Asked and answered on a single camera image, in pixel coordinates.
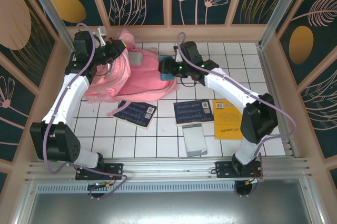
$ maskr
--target small notebook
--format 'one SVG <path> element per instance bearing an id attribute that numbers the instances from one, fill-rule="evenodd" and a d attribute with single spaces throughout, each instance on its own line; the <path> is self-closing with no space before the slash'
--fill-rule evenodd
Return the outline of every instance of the small notebook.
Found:
<path id="1" fill-rule="evenodd" d="M 228 100 L 213 101 L 215 139 L 241 140 L 242 115 Z"/>
<path id="2" fill-rule="evenodd" d="M 210 101 L 208 99 L 174 103 L 177 126 L 214 121 Z"/>
<path id="3" fill-rule="evenodd" d="M 118 108 L 124 106 L 122 101 Z M 127 108 L 114 114 L 114 117 L 126 121 L 127 123 L 136 125 L 137 127 L 148 129 L 150 122 L 156 112 L 157 107 L 148 103 L 131 102 Z"/>
<path id="4" fill-rule="evenodd" d="M 183 126 L 183 133 L 188 157 L 207 154 L 207 146 L 201 124 Z"/>

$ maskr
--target black wire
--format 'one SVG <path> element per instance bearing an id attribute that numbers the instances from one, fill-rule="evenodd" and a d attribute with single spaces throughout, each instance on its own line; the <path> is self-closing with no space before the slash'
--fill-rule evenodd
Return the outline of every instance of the black wire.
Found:
<path id="1" fill-rule="evenodd" d="M 196 81 L 194 82 L 193 86 L 187 86 L 186 84 L 184 84 L 183 83 L 183 78 L 180 78 L 180 81 L 181 81 L 181 84 L 183 84 L 183 86 L 185 86 L 185 87 L 195 87 L 195 85 L 196 85 Z"/>
<path id="2" fill-rule="evenodd" d="M 112 69 L 112 64 L 111 63 L 108 63 L 108 64 L 110 64 L 110 69 L 105 74 L 100 74 L 100 75 L 95 75 L 95 76 L 100 77 L 100 76 L 104 76 L 104 75 L 108 74 Z"/>
<path id="3" fill-rule="evenodd" d="M 220 170 L 225 171 L 224 168 L 214 168 L 214 169 L 211 170 L 211 174 L 217 174 L 217 172 L 220 171 Z"/>

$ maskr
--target metal frame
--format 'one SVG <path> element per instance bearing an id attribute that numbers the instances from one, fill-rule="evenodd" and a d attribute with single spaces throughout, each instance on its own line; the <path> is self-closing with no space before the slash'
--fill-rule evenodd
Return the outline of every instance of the metal frame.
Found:
<path id="1" fill-rule="evenodd" d="M 260 46 L 262 49 L 268 44 L 292 1 L 293 0 L 279 0 L 277 3 L 260 39 Z"/>

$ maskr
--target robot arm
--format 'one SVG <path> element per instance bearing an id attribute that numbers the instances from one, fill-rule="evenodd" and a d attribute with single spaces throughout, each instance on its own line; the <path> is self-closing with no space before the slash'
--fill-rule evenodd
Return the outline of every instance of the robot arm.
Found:
<path id="1" fill-rule="evenodd" d="M 261 140 L 269 135 L 277 126 L 276 111 L 267 105 L 259 103 L 251 95 L 274 104 L 269 94 L 259 95 L 243 87 L 229 77 L 219 66 L 211 61 L 203 61 L 198 53 L 194 42 L 185 42 L 180 45 L 185 57 L 194 65 L 218 73 L 209 74 L 192 67 L 184 60 L 165 58 L 160 61 L 159 71 L 164 74 L 187 78 L 191 76 L 204 86 L 211 88 L 228 99 L 243 115 L 241 121 L 241 132 L 244 138 L 238 151 L 232 158 L 232 166 L 240 174 L 244 166 L 252 162 L 256 157 L 256 151 Z"/>

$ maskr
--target leaf illustration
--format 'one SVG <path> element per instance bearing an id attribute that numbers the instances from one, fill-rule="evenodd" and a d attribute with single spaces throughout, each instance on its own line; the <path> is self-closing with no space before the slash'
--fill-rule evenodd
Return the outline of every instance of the leaf illustration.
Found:
<path id="1" fill-rule="evenodd" d="M 328 23 L 333 22 L 337 17 L 337 0 L 317 0 L 312 4 L 308 13 L 297 16 L 291 21 L 303 16 L 308 17 L 311 26 L 328 27 Z"/>
<path id="2" fill-rule="evenodd" d="M 337 70 L 325 81 L 308 86 L 302 97 L 314 129 L 337 127 Z"/>
<path id="3" fill-rule="evenodd" d="M 135 25 L 146 18 L 146 0 L 110 0 L 109 19 L 113 25 Z"/>

